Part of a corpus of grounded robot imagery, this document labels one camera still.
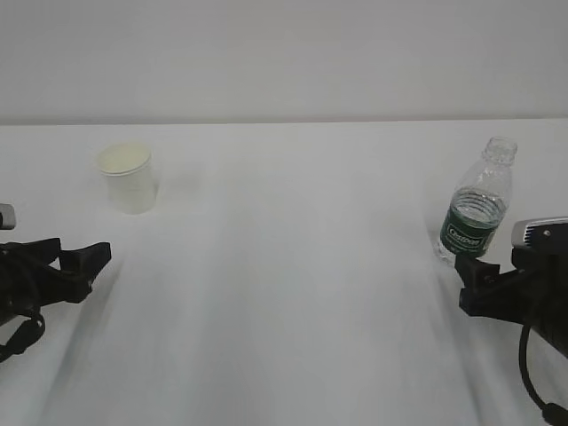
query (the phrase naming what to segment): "tabletop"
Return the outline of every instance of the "tabletop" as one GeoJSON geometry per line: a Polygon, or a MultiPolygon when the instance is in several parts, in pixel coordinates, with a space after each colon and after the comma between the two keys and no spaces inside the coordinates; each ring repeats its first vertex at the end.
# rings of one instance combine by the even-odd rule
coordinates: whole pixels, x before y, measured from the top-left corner
{"type": "MultiPolygon", "coordinates": [[[[534,425],[520,327],[472,319],[432,242],[494,135],[519,144],[486,259],[510,269],[521,219],[568,213],[568,120],[0,127],[3,241],[109,241],[79,305],[0,366],[20,425],[534,425]],[[143,142],[154,209],[109,206],[94,158],[143,142]]],[[[566,360],[529,348],[545,399],[566,360]]]]}

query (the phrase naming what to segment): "green label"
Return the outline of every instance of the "green label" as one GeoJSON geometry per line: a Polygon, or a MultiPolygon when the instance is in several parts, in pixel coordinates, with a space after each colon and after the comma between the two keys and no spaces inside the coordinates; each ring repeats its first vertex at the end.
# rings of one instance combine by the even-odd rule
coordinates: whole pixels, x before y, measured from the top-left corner
{"type": "Polygon", "coordinates": [[[455,255],[481,257],[487,251],[497,226],[476,228],[463,222],[450,208],[442,226],[440,240],[455,255]]]}

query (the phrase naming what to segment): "water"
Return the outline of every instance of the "water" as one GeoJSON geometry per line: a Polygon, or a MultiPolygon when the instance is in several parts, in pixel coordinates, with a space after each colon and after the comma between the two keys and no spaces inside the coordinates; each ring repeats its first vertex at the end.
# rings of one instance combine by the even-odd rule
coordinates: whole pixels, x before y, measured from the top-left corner
{"type": "MultiPolygon", "coordinates": [[[[490,233],[501,223],[507,211],[507,205],[501,197],[494,193],[474,187],[464,187],[454,194],[450,209],[455,214],[455,219],[463,225],[475,228],[477,232],[482,233],[486,230],[490,233]]],[[[491,235],[488,238],[483,254],[491,243],[492,237],[491,235]]],[[[440,237],[438,237],[435,249],[440,259],[454,266],[455,254],[444,246],[440,237]]]]}

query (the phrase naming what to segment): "white cup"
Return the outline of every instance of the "white cup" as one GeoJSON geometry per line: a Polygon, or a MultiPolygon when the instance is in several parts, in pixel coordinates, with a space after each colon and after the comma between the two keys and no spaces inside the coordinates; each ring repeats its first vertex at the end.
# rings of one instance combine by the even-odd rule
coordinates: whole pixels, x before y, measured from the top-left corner
{"type": "Polygon", "coordinates": [[[144,213],[156,201],[150,150],[141,144],[119,144],[105,149],[97,165],[108,183],[108,197],[120,211],[144,213]]]}

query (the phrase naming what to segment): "black cable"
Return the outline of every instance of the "black cable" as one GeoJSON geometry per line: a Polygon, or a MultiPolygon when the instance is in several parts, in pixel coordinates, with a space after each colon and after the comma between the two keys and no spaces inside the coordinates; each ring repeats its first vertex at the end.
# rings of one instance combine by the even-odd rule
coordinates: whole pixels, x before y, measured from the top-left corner
{"type": "Polygon", "coordinates": [[[541,410],[542,418],[545,422],[552,426],[568,426],[568,411],[552,402],[544,402],[534,389],[533,382],[529,376],[529,370],[526,365],[526,349],[529,342],[529,334],[531,332],[535,312],[537,312],[536,309],[533,310],[531,320],[523,325],[521,337],[518,343],[518,366],[521,371],[521,379],[523,380],[523,385],[525,386],[529,396],[541,410]]]}
{"type": "Polygon", "coordinates": [[[526,348],[529,343],[529,333],[531,332],[531,325],[524,324],[521,330],[521,338],[518,343],[518,367],[521,370],[521,379],[523,379],[523,385],[529,394],[529,397],[534,401],[534,403],[542,410],[544,409],[546,403],[539,396],[537,391],[534,389],[533,382],[529,376],[529,370],[526,366],[526,348]]]}

